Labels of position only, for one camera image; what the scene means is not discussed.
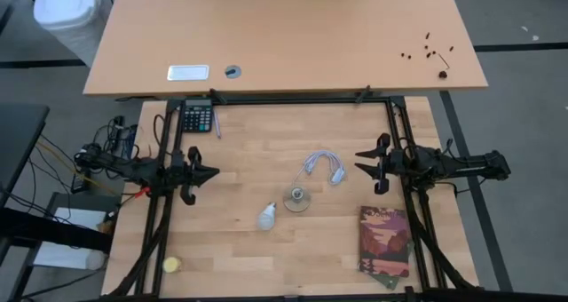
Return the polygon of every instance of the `wooden tabletop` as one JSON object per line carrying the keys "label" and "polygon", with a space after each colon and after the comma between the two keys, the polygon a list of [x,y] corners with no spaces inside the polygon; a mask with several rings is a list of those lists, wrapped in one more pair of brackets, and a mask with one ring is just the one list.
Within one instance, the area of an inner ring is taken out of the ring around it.
{"label": "wooden tabletop", "polygon": [[[406,98],[406,103],[416,142],[439,147],[428,100]],[[215,132],[184,134],[182,149],[186,153],[190,146],[197,146],[202,163],[219,168],[221,173],[194,189],[194,206],[184,205],[175,195],[166,256],[181,258],[183,270],[164,275],[162,296],[390,292],[357,270],[358,212],[361,205],[404,209],[400,181],[389,176],[390,191],[375,195],[374,181],[353,165],[375,163],[355,153],[373,148],[376,138],[390,131],[384,105],[215,108],[222,138],[218,139]],[[151,152],[156,156],[152,123],[154,115],[164,111],[165,102],[143,105],[136,137],[141,155]],[[162,128],[159,125],[157,129],[160,132]],[[321,149],[339,155],[347,170],[346,180],[330,186],[327,159],[320,159],[311,176],[299,179],[312,192],[311,206],[301,213],[288,211],[282,196],[304,158]],[[128,185],[125,192],[136,190],[136,186]],[[439,186],[429,194],[440,248],[465,279],[477,283],[451,187]],[[256,218],[269,202],[277,203],[276,225],[271,231],[260,231]],[[148,203],[142,197],[121,209],[103,293],[114,289],[137,259]],[[433,268],[429,257],[427,260],[433,283]],[[398,284],[396,292],[406,285],[419,290],[413,253],[410,261],[410,276]]]}
{"label": "wooden tabletop", "polygon": [[[209,78],[170,82],[171,65],[207,65]],[[240,77],[227,78],[231,65],[241,68]],[[440,79],[445,69],[448,77]],[[84,93],[345,91],[367,85],[485,88],[454,0],[115,0]]]}

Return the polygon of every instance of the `black calculator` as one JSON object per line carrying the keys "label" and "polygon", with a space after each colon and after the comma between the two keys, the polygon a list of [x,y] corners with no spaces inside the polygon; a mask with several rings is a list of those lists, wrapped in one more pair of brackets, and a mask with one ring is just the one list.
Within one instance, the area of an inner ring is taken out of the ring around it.
{"label": "black calculator", "polygon": [[211,99],[187,99],[184,104],[184,132],[210,132],[213,126]]}

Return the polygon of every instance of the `usb cable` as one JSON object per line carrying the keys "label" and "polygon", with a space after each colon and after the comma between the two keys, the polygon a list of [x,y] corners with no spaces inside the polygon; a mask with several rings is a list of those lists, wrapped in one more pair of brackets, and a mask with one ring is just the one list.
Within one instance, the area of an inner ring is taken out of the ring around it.
{"label": "usb cable", "polygon": [[300,169],[292,181],[292,187],[296,184],[296,180],[303,171],[306,171],[308,175],[312,173],[313,168],[316,166],[316,163],[321,156],[325,156],[329,159],[329,184],[335,186],[341,183],[345,176],[345,167],[343,166],[343,162],[335,153],[327,150],[320,150],[305,158],[302,169]]}

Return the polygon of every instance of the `book cover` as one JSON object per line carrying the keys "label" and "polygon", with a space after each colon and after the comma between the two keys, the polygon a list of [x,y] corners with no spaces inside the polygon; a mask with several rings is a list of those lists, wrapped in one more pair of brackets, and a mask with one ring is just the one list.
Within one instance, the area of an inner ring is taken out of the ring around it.
{"label": "book cover", "polygon": [[403,210],[361,207],[359,270],[408,277],[410,231]]}

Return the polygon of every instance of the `light bulb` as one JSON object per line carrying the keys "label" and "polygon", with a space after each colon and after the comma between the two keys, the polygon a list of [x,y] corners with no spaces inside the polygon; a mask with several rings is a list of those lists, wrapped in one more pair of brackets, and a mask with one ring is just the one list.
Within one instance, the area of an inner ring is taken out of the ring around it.
{"label": "light bulb", "polygon": [[258,215],[258,227],[261,230],[268,231],[274,227],[274,213],[276,212],[276,203],[268,203],[266,209]]}

